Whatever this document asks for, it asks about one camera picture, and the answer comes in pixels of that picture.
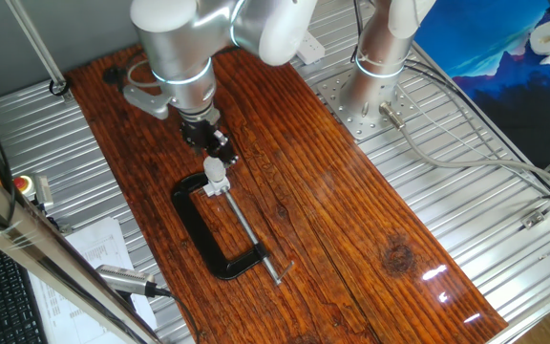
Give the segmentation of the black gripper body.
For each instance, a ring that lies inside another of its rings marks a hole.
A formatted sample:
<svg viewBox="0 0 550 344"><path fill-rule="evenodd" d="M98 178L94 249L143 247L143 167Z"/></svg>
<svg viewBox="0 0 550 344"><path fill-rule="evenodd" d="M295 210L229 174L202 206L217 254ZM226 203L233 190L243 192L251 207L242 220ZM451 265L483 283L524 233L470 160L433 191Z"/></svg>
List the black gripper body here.
<svg viewBox="0 0 550 344"><path fill-rule="evenodd" d="M183 140L197 154L204 151L209 156L217 156L221 150L221 144L215 134L218 131L216 124L207 120L191 122L183 120L180 124Z"/></svg>

